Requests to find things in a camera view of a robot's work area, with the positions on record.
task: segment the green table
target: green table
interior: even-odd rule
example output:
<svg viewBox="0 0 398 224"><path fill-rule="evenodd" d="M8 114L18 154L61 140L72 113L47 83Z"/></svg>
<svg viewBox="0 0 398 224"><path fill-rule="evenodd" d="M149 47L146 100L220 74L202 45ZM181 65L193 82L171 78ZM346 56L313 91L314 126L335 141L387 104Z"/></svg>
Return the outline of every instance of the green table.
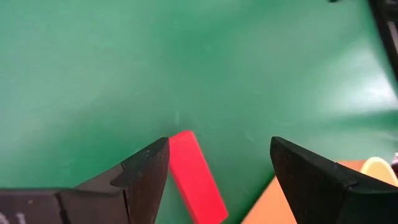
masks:
<svg viewBox="0 0 398 224"><path fill-rule="evenodd" d="M271 136L390 160L396 81L365 0L0 1L0 186L73 187L194 130L237 223ZM171 178L157 223L190 223Z"/></svg>

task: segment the green surface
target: green surface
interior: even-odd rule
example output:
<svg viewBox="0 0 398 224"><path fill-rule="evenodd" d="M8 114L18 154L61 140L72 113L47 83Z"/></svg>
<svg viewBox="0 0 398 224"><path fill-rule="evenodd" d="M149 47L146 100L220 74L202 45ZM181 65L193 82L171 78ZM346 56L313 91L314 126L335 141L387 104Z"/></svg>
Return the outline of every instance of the green surface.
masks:
<svg viewBox="0 0 398 224"><path fill-rule="evenodd" d="M271 136L331 159L398 146L366 1L0 1L0 186L73 187L191 129L237 223ZM168 179L157 223L191 223Z"/></svg>

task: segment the yellow object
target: yellow object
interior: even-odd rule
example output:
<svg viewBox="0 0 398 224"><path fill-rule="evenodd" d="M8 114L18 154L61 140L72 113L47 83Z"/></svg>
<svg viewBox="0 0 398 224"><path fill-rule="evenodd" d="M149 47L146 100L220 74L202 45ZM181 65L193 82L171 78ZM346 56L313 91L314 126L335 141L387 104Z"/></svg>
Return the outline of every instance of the yellow object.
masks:
<svg viewBox="0 0 398 224"><path fill-rule="evenodd" d="M379 157L368 159L363 164L361 173L398 187L397 176L392 170L390 164Z"/></svg>

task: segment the orange object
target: orange object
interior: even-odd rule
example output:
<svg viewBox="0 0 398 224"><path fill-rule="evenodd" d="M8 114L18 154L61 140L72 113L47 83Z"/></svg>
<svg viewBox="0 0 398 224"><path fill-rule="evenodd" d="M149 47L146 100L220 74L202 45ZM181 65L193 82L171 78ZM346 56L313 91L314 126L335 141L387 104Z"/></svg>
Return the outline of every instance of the orange object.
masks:
<svg viewBox="0 0 398 224"><path fill-rule="evenodd" d="M372 157L368 160L340 161L339 163L388 184L398 186L397 177L391 166L378 157ZM273 178L242 222L242 224L261 223L296 224L276 177Z"/></svg>

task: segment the red rectangular block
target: red rectangular block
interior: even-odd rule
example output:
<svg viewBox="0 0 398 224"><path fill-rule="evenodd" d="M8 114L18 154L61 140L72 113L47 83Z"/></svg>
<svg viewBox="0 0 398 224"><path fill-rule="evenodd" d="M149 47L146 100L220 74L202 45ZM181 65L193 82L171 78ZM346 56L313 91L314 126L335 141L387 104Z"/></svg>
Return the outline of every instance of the red rectangular block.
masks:
<svg viewBox="0 0 398 224"><path fill-rule="evenodd" d="M228 211L192 131L170 138L170 170L197 224L219 224Z"/></svg>

